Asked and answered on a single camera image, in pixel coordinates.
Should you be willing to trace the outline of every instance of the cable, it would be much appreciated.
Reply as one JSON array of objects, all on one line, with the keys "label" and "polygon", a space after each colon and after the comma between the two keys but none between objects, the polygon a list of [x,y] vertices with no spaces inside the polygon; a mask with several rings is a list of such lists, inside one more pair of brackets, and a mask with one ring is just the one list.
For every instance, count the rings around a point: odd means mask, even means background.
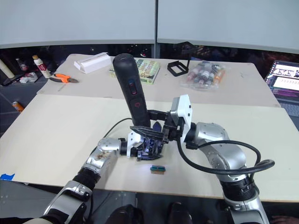
[{"label": "cable", "polygon": [[[203,144],[199,147],[204,147],[204,146],[213,145],[213,144],[219,144],[219,142],[222,142],[222,141],[211,141],[211,142],[205,143],[205,144]],[[206,172],[206,173],[211,173],[211,174],[216,174],[216,175],[252,174],[252,173],[256,173],[256,172],[260,172],[260,171],[269,169],[269,168],[273,167],[274,164],[275,164],[275,162],[273,160],[264,160],[262,162],[257,163],[254,167],[251,167],[251,168],[244,168],[244,169],[213,169],[213,168],[203,167],[203,166],[198,165],[198,164],[192,162],[191,160],[189,160],[183,152],[180,137],[177,138],[177,146],[178,146],[179,154],[181,155],[183,160],[188,165],[190,165],[193,168],[198,169],[200,171],[203,171],[203,172]]]},{"label": "cable", "polygon": [[93,194],[92,194],[92,196],[90,198],[90,210],[89,210],[88,218],[87,218],[87,220],[85,222],[86,224],[89,224],[90,219],[92,217],[92,214],[93,214]]},{"label": "cable", "polygon": [[120,120],[119,122],[117,122],[115,125],[112,126],[112,128],[104,135],[103,138],[107,137],[107,135],[109,135],[109,133],[121,122],[125,121],[125,120],[131,120],[131,118],[124,118],[122,120]]},{"label": "cable", "polygon": [[234,144],[234,145],[244,146],[246,148],[251,149],[252,151],[254,151],[256,153],[256,163],[255,163],[255,165],[258,164],[261,161],[260,151],[257,148],[253,147],[252,145],[241,142],[241,141],[233,141],[233,140],[210,141],[210,142],[207,142],[205,144],[199,145],[198,149],[203,148],[205,146],[214,145],[214,144]]}]

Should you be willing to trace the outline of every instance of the black handle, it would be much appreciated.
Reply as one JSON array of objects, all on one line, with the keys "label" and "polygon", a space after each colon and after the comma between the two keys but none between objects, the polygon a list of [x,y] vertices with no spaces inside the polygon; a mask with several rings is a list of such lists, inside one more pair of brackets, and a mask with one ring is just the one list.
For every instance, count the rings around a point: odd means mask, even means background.
[{"label": "black handle", "polygon": [[58,78],[52,78],[52,77],[50,77],[49,80],[52,80],[52,81],[57,82],[57,83],[62,83],[61,79],[58,79]]},{"label": "black handle", "polygon": [[150,118],[134,57],[130,54],[120,54],[114,58],[113,67],[128,104],[133,124],[150,127]]}]

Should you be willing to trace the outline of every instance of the blue tape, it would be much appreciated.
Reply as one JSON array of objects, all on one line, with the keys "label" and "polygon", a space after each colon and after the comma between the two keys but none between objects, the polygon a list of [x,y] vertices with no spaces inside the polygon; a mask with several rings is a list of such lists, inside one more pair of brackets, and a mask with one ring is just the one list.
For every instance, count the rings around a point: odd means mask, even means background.
[{"label": "blue tape", "polygon": [[12,175],[2,174],[0,176],[0,180],[11,181],[13,179],[14,175],[15,174],[12,174]]}]

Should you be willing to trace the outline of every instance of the green book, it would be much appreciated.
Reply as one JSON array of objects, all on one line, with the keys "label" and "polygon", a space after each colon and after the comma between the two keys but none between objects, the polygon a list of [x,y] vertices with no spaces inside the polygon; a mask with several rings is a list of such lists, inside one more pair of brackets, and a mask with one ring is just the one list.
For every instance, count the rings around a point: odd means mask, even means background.
[{"label": "green book", "polygon": [[[146,59],[135,59],[135,61],[139,70],[140,81],[153,84],[160,70],[160,63]],[[116,77],[113,67],[110,68],[109,75]]]}]

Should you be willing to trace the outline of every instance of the table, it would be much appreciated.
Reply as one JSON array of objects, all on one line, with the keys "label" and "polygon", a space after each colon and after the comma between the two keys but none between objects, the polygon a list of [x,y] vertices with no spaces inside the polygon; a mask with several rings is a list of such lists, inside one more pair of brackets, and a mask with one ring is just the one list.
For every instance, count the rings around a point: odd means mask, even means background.
[{"label": "table", "polygon": [[[171,102],[147,102],[149,109],[167,111]],[[263,201],[298,202],[297,168],[299,132],[283,108],[194,104],[194,122],[215,122],[232,140],[257,147],[262,159],[276,165],[257,173],[255,181]],[[79,171],[102,136],[128,117],[125,100],[38,94],[0,139],[0,174],[14,174],[13,181],[63,186]],[[130,121],[111,132],[126,137]],[[194,162],[209,166],[196,150],[185,150]],[[164,148],[164,157],[140,161],[122,156],[106,184],[96,188],[185,196],[222,198],[215,175],[189,167],[179,156],[175,142]],[[255,156],[246,150],[247,165]],[[164,175],[150,173],[152,164],[164,165]]]},{"label": "table", "polygon": [[[74,61],[88,57],[72,54],[57,69],[57,73],[70,75],[78,79],[78,84],[61,84],[48,81],[39,94],[104,97],[124,99],[116,78],[108,74],[109,66],[89,74],[75,68]],[[191,102],[204,104],[253,105],[280,107],[268,85],[264,82],[252,63],[221,62],[227,73],[216,91],[196,91],[180,86],[183,76],[174,77],[168,70],[170,59],[154,59],[161,64],[160,71],[153,85],[143,84],[146,100],[171,102],[176,96],[188,94]],[[190,61],[189,68],[198,61]]]}]

